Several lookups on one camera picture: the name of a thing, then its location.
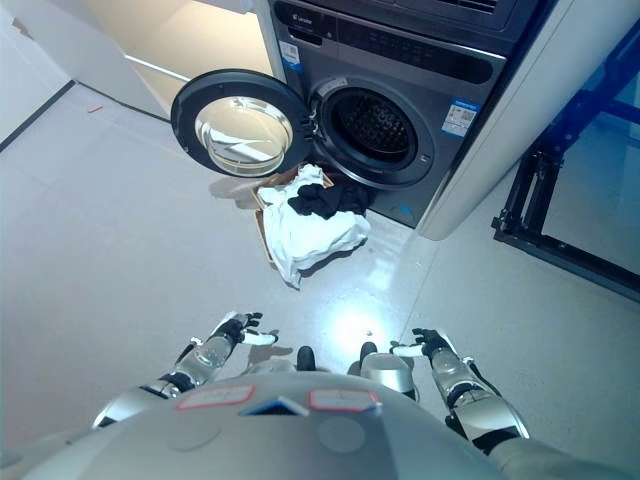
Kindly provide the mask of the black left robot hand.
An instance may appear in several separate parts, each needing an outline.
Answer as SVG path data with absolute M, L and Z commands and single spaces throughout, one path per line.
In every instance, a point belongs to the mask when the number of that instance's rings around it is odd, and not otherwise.
M 263 314 L 260 312 L 238 313 L 230 312 L 226 316 L 227 321 L 231 321 L 233 331 L 237 331 L 237 343 L 250 346 L 270 346 L 278 341 L 275 333 L 260 332 L 258 327 Z

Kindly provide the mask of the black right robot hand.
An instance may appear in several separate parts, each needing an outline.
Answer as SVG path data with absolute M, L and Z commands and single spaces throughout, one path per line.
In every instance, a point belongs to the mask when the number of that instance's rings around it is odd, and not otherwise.
M 399 357 L 427 357 L 429 359 L 432 359 L 433 355 L 441 350 L 449 350 L 455 353 L 455 349 L 449 342 L 448 337 L 436 329 L 413 328 L 412 335 L 414 336 L 413 344 L 393 345 L 389 352 Z

